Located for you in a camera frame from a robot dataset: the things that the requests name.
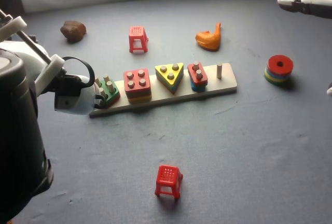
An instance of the brown rock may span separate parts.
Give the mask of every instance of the brown rock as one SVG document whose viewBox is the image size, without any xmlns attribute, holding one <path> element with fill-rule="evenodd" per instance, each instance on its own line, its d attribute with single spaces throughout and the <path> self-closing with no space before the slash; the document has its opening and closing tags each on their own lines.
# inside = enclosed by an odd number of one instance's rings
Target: brown rock
<svg viewBox="0 0 332 224">
<path fill-rule="evenodd" d="M 83 39 L 87 28 L 77 21 L 65 21 L 60 31 L 70 43 L 76 43 Z"/>
</svg>

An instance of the black cylinder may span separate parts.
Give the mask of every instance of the black cylinder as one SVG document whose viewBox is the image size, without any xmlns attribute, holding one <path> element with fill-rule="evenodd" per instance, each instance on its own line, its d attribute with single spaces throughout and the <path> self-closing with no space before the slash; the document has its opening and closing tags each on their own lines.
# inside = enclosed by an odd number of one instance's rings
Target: black cylinder
<svg viewBox="0 0 332 224">
<path fill-rule="evenodd" d="M 36 97 L 23 61 L 0 49 L 0 223 L 17 215 L 52 184 L 37 122 Z"/>
</svg>

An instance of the table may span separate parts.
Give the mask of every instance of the table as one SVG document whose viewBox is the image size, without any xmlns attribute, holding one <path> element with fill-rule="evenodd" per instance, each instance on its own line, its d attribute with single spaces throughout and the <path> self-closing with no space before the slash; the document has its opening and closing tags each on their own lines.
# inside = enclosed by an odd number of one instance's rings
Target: table
<svg viewBox="0 0 332 224">
<path fill-rule="evenodd" d="M 38 122 L 54 182 L 15 224 L 332 222 L 331 20 L 282 11 L 276 0 L 146 0 L 24 19 L 50 54 L 80 57 L 100 76 L 229 62 L 238 91 L 94 119 L 55 112 L 53 94 L 41 95 Z M 86 25 L 81 42 L 66 43 L 65 20 Z M 207 52 L 195 34 L 218 21 L 222 48 Z M 145 26 L 146 54 L 129 53 L 132 25 Z M 293 59 L 292 90 L 264 79 L 274 54 Z M 65 67 L 87 75 L 77 64 Z M 154 195 L 161 164 L 184 174 L 176 203 Z"/>
</svg>

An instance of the miniature stool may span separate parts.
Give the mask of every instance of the miniature stool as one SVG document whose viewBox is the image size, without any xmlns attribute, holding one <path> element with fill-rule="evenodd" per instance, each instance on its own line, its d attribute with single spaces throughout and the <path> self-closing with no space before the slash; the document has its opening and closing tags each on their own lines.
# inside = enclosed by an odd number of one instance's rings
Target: miniature stool
<svg viewBox="0 0 332 224">
<path fill-rule="evenodd" d="M 140 40 L 142 47 L 134 48 L 134 41 Z M 132 26 L 129 29 L 129 52 L 132 53 L 134 50 L 144 50 L 147 52 L 147 42 L 149 38 L 147 38 L 144 27 L 143 26 Z"/>
<path fill-rule="evenodd" d="M 155 195 L 169 194 L 174 196 L 175 199 L 179 199 L 182 178 L 183 174 L 181 174 L 178 167 L 169 165 L 159 166 Z"/>
</svg>

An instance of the red ring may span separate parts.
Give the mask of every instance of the red ring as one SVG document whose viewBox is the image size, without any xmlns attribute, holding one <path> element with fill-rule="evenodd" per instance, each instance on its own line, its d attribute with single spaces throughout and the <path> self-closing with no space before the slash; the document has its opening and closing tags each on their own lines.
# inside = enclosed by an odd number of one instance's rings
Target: red ring
<svg viewBox="0 0 332 224">
<path fill-rule="evenodd" d="M 288 76 L 293 70 L 293 61 L 282 54 L 272 56 L 268 61 L 268 69 L 271 73 L 279 76 Z"/>
</svg>

